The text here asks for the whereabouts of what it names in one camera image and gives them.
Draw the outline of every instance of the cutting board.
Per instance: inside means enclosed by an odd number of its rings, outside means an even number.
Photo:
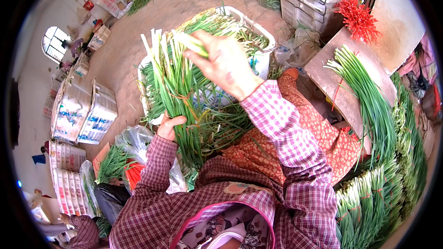
[[[331,100],[334,100],[335,93],[339,87],[341,77],[332,69],[324,68],[323,65],[327,61],[335,60],[335,49],[341,49],[341,46],[346,44],[351,51],[357,56],[362,65],[365,67],[371,79],[376,85],[380,87],[384,95],[393,106],[396,97],[396,88],[381,65],[379,59],[371,48],[364,42],[358,42],[351,39],[351,33],[346,27],[343,27],[326,45],[323,47],[314,58],[312,58],[305,66],[306,74],[318,86],[318,88]],[[352,90],[343,80],[341,83],[348,90]],[[335,107],[344,117],[349,126],[358,136],[362,137],[363,122],[360,115],[360,101],[349,91],[340,87],[335,98]],[[364,149],[367,154],[371,152],[371,142],[365,138]]]

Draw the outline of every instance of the window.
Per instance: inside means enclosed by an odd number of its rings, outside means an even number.
[[[57,26],[49,27],[43,35],[43,51],[48,57],[59,63],[66,53],[66,49],[62,47],[62,42],[69,39],[68,35]]]

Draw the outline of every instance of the blue cloth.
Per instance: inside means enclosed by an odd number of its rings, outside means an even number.
[[[32,156],[32,159],[34,161],[34,164],[46,163],[45,155],[35,155],[35,156]]]

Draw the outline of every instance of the concrete floor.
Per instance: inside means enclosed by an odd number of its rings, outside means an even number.
[[[149,42],[152,28],[169,31],[206,9],[220,6],[221,1],[153,0],[132,16],[124,16],[114,23],[106,44],[91,56],[86,79],[95,77],[98,83],[115,92],[118,117],[99,145],[81,144],[88,159],[94,158],[106,142],[113,144],[116,135],[127,126],[138,124],[144,116],[141,94],[136,84],[137,66],[146,56],[140,34],[144,33]],[[225,6],[232,6],[263,25],[276,41],[280,37],[287,40],[291,36],[291,27],[281,18],[281,14],[259,6],[257,0],[223,2]]]

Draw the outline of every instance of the red floral pants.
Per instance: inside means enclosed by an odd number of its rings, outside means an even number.
[[[300,127],[310,130],[332,167],[331,185],[335,185],[351,169],[360,156],[360,143],[347,132],[337,130],[315,110],[297,90],[296,71],[289,69],[277,80],[283,98],[294,104],[300,113]],[[238,145],[222,150],[223,156],[243,169],[260,172],[283,185],[285,176],[274,145],[267,137],[252,129]]]

